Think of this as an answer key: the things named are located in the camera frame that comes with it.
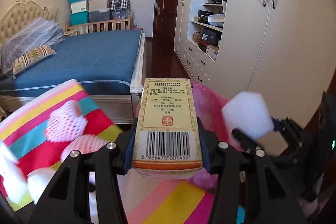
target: blue mattress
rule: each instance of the blue mattress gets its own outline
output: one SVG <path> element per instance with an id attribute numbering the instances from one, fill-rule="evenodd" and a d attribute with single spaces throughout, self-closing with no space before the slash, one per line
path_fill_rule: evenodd
<path id="1" fill-rule="evenodd" d="M 0 79 L 0 95 L 37 97 L 76 79 L 89 95 L 130 94 L 141 31 L 96 32 L 67 37 L 53 47 L 56 55 L 43 60 L 14 80 Z"/>

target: upholstered headboard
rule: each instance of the upholstered headboard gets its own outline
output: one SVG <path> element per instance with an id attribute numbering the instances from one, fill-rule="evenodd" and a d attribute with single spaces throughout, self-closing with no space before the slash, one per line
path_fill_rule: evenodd
<path id="1" fill-rule="evenodd" d="M 18 0 L 5 12 L 0 19 L 0 48 L 6 39 L 17 33 L 29 22 L 38 17 L 55 21 L 58 13 L 56 7 L 41 8 L 33 0 Z"/>

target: cardboard box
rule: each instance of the cardboard box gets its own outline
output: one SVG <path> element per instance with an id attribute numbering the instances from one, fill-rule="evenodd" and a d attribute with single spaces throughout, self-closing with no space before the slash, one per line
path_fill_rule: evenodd
<path id="1" fill-rule="evenodd" d="M 194 35 L 193 35 L 193 40 L 194 42 L 197 44 L 198 43 L 198 38 L 200 36 L 200 33 L 201 32 L 194 32 Z"/>
<path id="2" fill-rule="evenodd" d="M 202 167 L 189 79 L 146 79 L 132 168 L 143 177 L 185 179 Z"/>
<path id="3" fill-rule="evenodd" d="M 219 47 L 208 45 L 206 49 L 206 54 L 209 55 L 213 60 L 217 60 Z"/>

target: pillow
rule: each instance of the pillow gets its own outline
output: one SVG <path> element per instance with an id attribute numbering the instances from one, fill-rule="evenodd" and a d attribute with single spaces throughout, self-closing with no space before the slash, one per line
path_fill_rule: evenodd
<path id="1" fill-rule="evenodd" d="M 13 75 L 18 75 L 56 52 L 48 46 L 37 47 L 13 62 Z"/>

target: red seal stamp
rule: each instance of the red seal stamp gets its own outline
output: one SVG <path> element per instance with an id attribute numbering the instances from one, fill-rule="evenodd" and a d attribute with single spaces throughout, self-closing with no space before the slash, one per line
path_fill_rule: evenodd
<path id="1" fill-rule="evenodd" d="M 162 125 L 163 126 L 172 126 L 173 125 L 173 117 L 163 116 L 162 117 Z"/>

